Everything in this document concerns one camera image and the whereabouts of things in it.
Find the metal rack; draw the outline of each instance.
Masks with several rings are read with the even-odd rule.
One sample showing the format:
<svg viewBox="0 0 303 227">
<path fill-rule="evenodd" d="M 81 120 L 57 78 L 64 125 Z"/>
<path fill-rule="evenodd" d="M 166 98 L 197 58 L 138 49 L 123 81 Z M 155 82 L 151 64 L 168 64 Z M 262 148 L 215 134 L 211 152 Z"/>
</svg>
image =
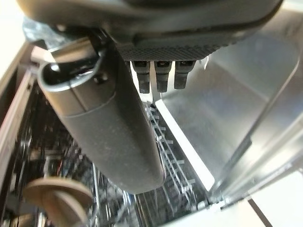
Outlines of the metal rack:
<svg viewBox="0 0 303 227">
<path fill-rule="evenodd" d="M 137 205 L 146 226 L 157 226 L 197 210 L 196 195 L 193 191 L 194 179 L 188 180 L 182 165 L 177 160 L 171 145 L 165 138 L 166 128 L 159 125 L 159 115 L 155 108 L 146 106 L 158 149 L 166 170 L 166 180 L 161 188 L 136 195 Z"/>
<path fill-rule="evenodd" d="M 197 210 L 196 193 L 193 190 L 195 180 L 187 179 L 182 169 L 185 162 L 176 158 L 172 148 L 173 140 L 165 138 L 167 131 L 159 125 L 160 115 L 155 108 L 146 106 L 145 110 L 155 134 L 166 180 L 161 188 L 131 195 L 112 184 L 82 153 L 37 87 L 31 105 L 24 119 L 26 129 L 19 135 L 20 143 L 16 147 L 16 150 L 27 149 L 20 158 L 22 168 L 15 170 L 18 179 L 15 188 L 18 190 L 10 192 L 19 198 L 19 207 L 24 205 L 22 188 L 29 181 L 56 175 L 82 182 L 93 193 L 94 202 L 88 210 L 89 219 L 81 227 L 158 226 Z M 18 212 L 10 217 L 10 223 L 28 219 Z M 44 227 L 47 223 L 43 211 L 35 208 L 30 218 L 32 226 Z"/>
</svg>

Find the dishwasher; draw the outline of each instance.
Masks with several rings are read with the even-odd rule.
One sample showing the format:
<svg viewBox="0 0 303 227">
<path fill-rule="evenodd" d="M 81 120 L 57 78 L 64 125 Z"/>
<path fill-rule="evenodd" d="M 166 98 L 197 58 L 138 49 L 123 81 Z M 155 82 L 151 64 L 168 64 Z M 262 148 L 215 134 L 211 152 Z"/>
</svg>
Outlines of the dishwasher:
<svg viewBox="0 0 303 227">
<path fill-rule="evenodd" d="M 177 60 L 166 92 L 157 87 L 156 62 L 152 92 L 142 92 L 142 72 L 128 64 L 164 174 L 161 186 L 143 193 L 121 189 L 82 151 L 38 85 L 44 63 L 27 56 L 21 82 L 12 74 L 4 91 L 16 92 L 0 130 L 1 226 L 52 226 L 23 198 L 38 178 L 72 179 L 90 190 L 87 220 L 77 226 L 149 227 L 222 210 L 300 168 L 303 14 L 294 4 L 285 1 L 252 36 L 194 61 L 183 90 L 174 89 Z"/>
</svg>

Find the dishwasher rack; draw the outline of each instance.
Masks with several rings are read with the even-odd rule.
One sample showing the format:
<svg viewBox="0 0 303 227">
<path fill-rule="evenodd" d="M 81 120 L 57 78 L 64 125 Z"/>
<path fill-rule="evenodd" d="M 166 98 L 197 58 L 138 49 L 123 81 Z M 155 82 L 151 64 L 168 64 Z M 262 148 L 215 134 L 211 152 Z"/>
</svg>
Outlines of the dishwasher rack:
<svg viewBox="0 0 303 227">
<path fill-rule="evenodd" d="M 197 184 L 195 179 L 188 180 L 188 174 L 183 170 L 185 161 L 175 156 L 172 148 L 174 142 L 166 139 L 168 130 L 159 123 L 161 116 L 156 108 L 146 105 L 145 110 L 157 141 L 166 180 L 158 189 L 131 195 L 112 184 L 82 153 L 38 86 L 34 89 L 29 106 L 16 148 L 18 152 L 26 151 L 18 156 L 17 163 L 22 163 L 22 167 L 15 169 L 15 187 L 9 192 L 18 198 L 17 207 L 28 205 L 22 200 L 22 189 L 28 182 L 39 177 L 59 176 L 82 182 L 91 189 L 94 201 L 88 210 L 87 227 L 158 226 L 198 209 L 198 203 L 204 197 L 194 190 L 193 185 Z M 25 218 L 24 214 L 11 212 L 8 207 L 6 213 L 9 215 L 5 216 L 3 223 L 15 223 L 14 226 L 21 227 L 19 223 Z M 30 215 L 32 226 L 44 227 L 49 224 L 42 210 L 32 208 Z"/>
</svg>

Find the brown round object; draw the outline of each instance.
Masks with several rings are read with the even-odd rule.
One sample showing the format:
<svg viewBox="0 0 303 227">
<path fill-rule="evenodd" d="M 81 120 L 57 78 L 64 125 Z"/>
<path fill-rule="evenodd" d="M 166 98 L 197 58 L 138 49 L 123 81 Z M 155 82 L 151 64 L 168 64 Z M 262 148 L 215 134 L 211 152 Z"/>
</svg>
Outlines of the brown round object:
<svg viewBox="0 0 303 227">
<path fill-rule="evenodd" d="M 87 220 L 84 208 L 66 192 L 48 191 L 42 196 L 42 204 L 56 227 L 70 227 Z"/>
<path fill-rule="evenodd" d="M 88 208 L 93 202 L 90 190 L 82 183 L 60 177 L 40 178 L 30 182 L 23 190 L 23 197 L 43 207 L 42 197 L 49 191 L 62 191 L 73 196 L 83 208 Z"/>
</svg>

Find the black cylindrical object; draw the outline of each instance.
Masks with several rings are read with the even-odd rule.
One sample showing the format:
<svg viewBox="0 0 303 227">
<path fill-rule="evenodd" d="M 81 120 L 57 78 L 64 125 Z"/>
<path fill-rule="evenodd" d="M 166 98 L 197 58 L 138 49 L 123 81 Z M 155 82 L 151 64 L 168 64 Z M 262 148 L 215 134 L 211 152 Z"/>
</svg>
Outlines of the black cylindrical object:
<svg viewBox="0 0 303 227">
<path fill-rule="evenodd" d="M 117 54 L 107 60 L 100 58 L 95 69 L 76 77 L 46 64 L 38 83 L 106 177 L 133 194 L 153 190 L 162 185 L 164 170 L 149 120 L 125 63 Z"/>
</svg>

